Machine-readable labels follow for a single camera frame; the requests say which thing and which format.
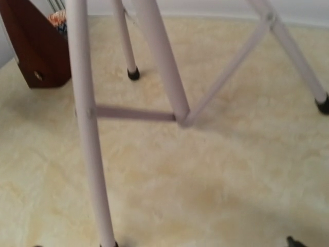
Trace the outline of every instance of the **white metal tube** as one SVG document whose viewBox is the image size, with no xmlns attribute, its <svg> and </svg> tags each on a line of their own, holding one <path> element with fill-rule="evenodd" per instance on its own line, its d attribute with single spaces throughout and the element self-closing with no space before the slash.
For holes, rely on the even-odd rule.
<svg viewBox="0 0 329 247">
<path fill-rule="evenodd" d="M 127 62 L 128 71 L 130 73 L 134 73 L 136 72 L 137 66 L 134 58 L 134 52 L 129 36 L 122 0 L 112 0 L 112 6 L 120 31 L 122 49 Z"/>
<path fill-rule="evenodd" d="M 235 57 L 230 61 L 228 66 L 224 69 L 222 74 L 218 77 L 216 82 L 210 87 L 204 97 L 200 100 L 197 107 L 193 109 L 188 115 L 185 124 L 190 126 L 193 124 L 198 115 L 204 110 L 207 104 L 212 100 L 215 94 L 225 85 L 228 79 L 239 68 L 245 58 L 253 51 L 253 49 L 260 43 L 263 36 L 269 30 L 269 23 L 262 20 L 254 33 L 250 36 L 248 41 L 239 50 Z"/>
<path fill-rule="evenodd" d="M 304 57 L 303 52 L 300 50 L 296 41 L 292 38 L 289 31 L 281 21 L 281 18 L 277 14 L 271 2 L 268 0 L 248 0 L 248 2 L 250 2 L 251 6 L 260 16 L 265 17 L 271 13 L 272 16 L 275 17 L 271 30 L 272 33 L 291 58 L 300 75 L 312 91 L 316 101 L 318 103 L 324 103 L 327 98 L 326 91 L 323 89 L 313 69 Z"/>
<path fill-rule="evenodd" d="M 291 58 L 300 75 L 312 91 L 316 101 L 318 103 L 324 103 L 327 99 L 326 91 L 323 89 L 313 69 L 281 20 L 276 20 L 272 33 Z"/>
<path fill-rule="evenodd" d="M 96 226 L 102 247 L 116 246 L 95 113 L 86 0 L 68 0 L 67 22 L 74 96 Z"/>
<path fill-rule="evenodd" d="M 175 122 L 176 118 L 172 113 L 136 110 L 104 105 L 96 106 L 96 114 L 99 118 L 118 118 L 145 121 Z"/>
<path fill-rule="evenodd" d="M 160 73 L 164 90 L 179 124 L 190 108 L 168 35 L 155 0 L 133 1 L 137 17 Z"/>
</svg>

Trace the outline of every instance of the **white wall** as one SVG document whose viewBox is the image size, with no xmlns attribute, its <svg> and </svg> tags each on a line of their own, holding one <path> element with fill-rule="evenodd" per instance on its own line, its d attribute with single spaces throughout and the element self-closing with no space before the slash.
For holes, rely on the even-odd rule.
<svg viewBox="0 0 329 247">
<path fill-rule="evenodd" d="M 48 15 L 51 8 L 46 0 L 31 0 Z M 130 0 L 123 0 L 132 10 Z M 271 0 L 283 20 L 289 23 L 329 28 L 329 0 Z M 222 16 L 255 18 L 245 0 L 158 0 L 164 15 Z M 88 0 L 89 14 L 111 14 L 111 0 Z M 0 28 L 0 67 L 13 56 Z"/>
</svg>

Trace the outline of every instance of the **ironing board leg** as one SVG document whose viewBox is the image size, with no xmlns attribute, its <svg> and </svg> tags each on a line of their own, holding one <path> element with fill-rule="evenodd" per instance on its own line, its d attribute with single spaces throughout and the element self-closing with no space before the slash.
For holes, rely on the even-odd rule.
<svg viewBox="0 0 329 247">
<path fill-rule="evenodd" d="M 300 75 L 303 77 L 308 87 L 314 94 L 316 101 L 318 103 L 324 103 L 327 100 L 326 91 L 323 89 L 314 71 L 305 59 L 302 51 L 299 49 L 298 45 L 293 40 L 281 20 L 276 21 L 273 26 L 272 33 L 281 43 L 286 53 L 289 55 L 292 62 L 295 64 Z"/>
<path fill-rule="evenodd" d="M 67 22 L 77 119 L 96 227 L 102 247 L 115 247 L 96 119 L 86 0 L 68 0 Z"/>
<path fill-rule="evenodd" d="M 190 108 L 157 2 L 138 0 L 133 4 L 176 120 L 183 125 Z"/>
<path fill-rule="evenodd" d="M 282 23 L 275 8 L 268 0 L 248 0 L 251 6 L 260 16 L 265 16 L 269 13 L 275 18 L 272 26 L 272 33 L 280 42 L 288 56 L 291 58 L 295 67 L 303 77 L 307 86 L 313 93 L 316 105 L 322 114 L 329 115 L 329 98 L 326 91 L 323 89 L 313 69 L 308 64 L 302 51 L 298 47 L 296 41 L 292 38 L 289 31 Z"/>
<path fill-rule="evenodd" d="M 129 37 L 129 31 L 127 27 L 127 21 L 125 18 L 124 7 L 122 4 L 122 0 L 112 0 L 112 6 L 114 10 L 114 15 L 118 22 L 118 28 L 120 31 L 122 48 L 124 52 L 124 56 L 128 66 L 128 77 L 132 81 L 136 81 L 139 79 L 140 74 L 138 68 L 136 66 L 134 52 L 131 44 L 131 40 Z"/>
</svg>

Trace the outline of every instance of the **wooden magazine holder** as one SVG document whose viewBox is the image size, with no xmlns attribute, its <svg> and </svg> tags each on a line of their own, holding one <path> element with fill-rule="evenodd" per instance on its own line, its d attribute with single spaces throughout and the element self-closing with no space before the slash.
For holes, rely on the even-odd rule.
<svg viewBox="0 0 329 247">
<path fill-rule="evenodd" d="M 71 78 L 67 40 L 29 0 L 0 0 L 0 14 L 30 88 L 52 88 Z"/>
</svg>

